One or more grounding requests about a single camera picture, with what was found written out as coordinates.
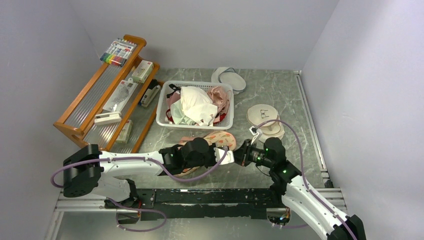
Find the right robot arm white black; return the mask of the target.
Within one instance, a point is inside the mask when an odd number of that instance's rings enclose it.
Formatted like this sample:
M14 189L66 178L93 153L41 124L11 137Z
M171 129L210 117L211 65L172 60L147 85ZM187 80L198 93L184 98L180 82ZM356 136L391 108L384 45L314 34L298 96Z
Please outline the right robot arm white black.
M254 163L268 168L273 181L270 202L275 207L290 208L322 240L365 240L363 221L335 207L304 178L286 157L286 149L277 137L265 141L259 149L250 139L234 151L234 162L240 166Z

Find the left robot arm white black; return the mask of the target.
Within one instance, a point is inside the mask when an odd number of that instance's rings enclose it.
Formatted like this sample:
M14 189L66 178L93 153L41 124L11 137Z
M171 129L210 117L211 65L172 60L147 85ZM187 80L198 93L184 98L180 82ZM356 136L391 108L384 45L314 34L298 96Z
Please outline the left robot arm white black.
M194 167L213 168L222 161L224 151L200 137L148 153L101 151L97 144L79 149L63 161L63 195L77 198L95 194L120 202L126 208L139 200L136 185L120 176L146 174L175 178Z

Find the white plastic laundry basket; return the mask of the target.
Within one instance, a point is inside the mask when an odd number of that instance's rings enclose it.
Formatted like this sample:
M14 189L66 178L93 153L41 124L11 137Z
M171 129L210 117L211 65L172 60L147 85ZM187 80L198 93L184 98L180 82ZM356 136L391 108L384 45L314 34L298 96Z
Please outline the white plastic laundry basket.
M168 120L169 114L167 114L167 110L169 109L167 104L167 95L171 94L173 92L173 88L171 86L175 87L197 87L205 92L207 92L209 89L220 86L222 87L225 92L229 96L229 107L228 111L226 113L226 116L223 118L222 121L218 123L214 123L213 125L198 125L198 124L174 124L171 123ZM205 131L225 131L229 130L234 123L234 117L235 117L235 111L234 111L234 94L233 94L233 88L226 83L216 83L216 82L203 82L203 81L183 81L183 80L169 80L163 83L162 89L159 94L158 98L158 104L156 108L156 117L155 121L156 123L164 128L168 129L176 129L176 130L205 130Z

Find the floral peach mesh laundry bag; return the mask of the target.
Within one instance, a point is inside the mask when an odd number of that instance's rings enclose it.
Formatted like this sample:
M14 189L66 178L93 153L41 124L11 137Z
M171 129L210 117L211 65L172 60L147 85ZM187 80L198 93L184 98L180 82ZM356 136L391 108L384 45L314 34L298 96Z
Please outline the floral peach mesh laundry bag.
M180 145L185 145L187 142L194 140L197 136L185 136L182 137L179 141ZM203 138L207 141L208 145L215 144L217 147L227 146L230 151L236 149L237 143L236 138L229 132L218 130L210 132L204 136L200 136L199 138ZM196 171L199 166L185 168L181 173L175 174L176 177L186 176L194 171Z

